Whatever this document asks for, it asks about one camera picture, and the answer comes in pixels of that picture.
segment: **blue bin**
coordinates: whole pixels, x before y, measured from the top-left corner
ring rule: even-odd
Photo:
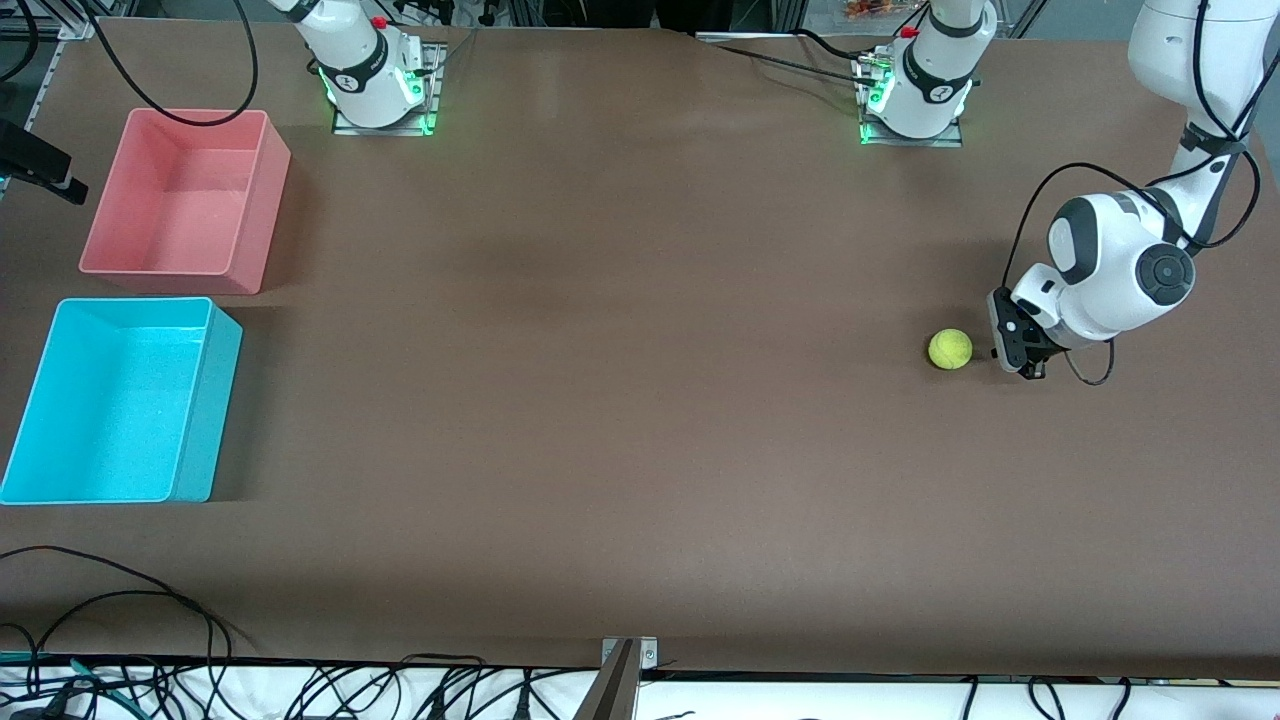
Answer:
[[[242,334],[207,297],[61,301],[0,503],[209,500]]]

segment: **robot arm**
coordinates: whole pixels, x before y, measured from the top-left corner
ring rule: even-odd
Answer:
[[[385,19],[378,24],[360,0],[268,0],[293,22],[315,54],[330,101],[352,123],[380,128],[424,101],[413,74],[422,42]]]
[[[989,0],[932,0],[919,33],[877,49],[887,55],[892,74],[867,110],[904,137],[940,135],[963,111],[996,22]]]
[[[1263,45],[1280,0],[1215,3],[1204,15],[1202,90],[1230,132],[1196,90],[1198,9],[1199,0],[1147,0],[1129,42],[1138,81],[1188,110],[1167,179],[1062,205],[1048,229],[1052,266],[1032,265],[1012,290],[988,297],[996,356],[1006,370],[1041,378],[1053,355],[1142,327],[1194,286],[1192,258],[1210,242],[1226,181],[1247,147],[1248,104],[1262,83]]]

